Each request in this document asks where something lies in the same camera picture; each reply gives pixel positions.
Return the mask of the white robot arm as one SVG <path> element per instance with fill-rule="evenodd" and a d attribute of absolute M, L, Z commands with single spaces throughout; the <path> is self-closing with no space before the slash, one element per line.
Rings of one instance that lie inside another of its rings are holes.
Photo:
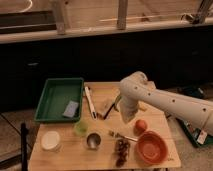
<path fill-rule="evenodd" d="M 143 101 L 174 117 L 191 123 L 213 136 L 213 102 L 176 94 L 148 86 L 147 76 L 137 71 L 119 83 L 120 111 L 125 123 L 130 122 Z"/>

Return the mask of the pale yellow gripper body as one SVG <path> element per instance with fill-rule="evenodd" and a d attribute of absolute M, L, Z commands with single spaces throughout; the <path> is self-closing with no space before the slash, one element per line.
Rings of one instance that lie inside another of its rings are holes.
<path fill-rule="evenodd" d="M 124 123 L 129 123 L 134 119 L 136 113 L 138 112 L 138 105 L 126 105 L 124 103 L 120 104 L 120 113 Z"/>

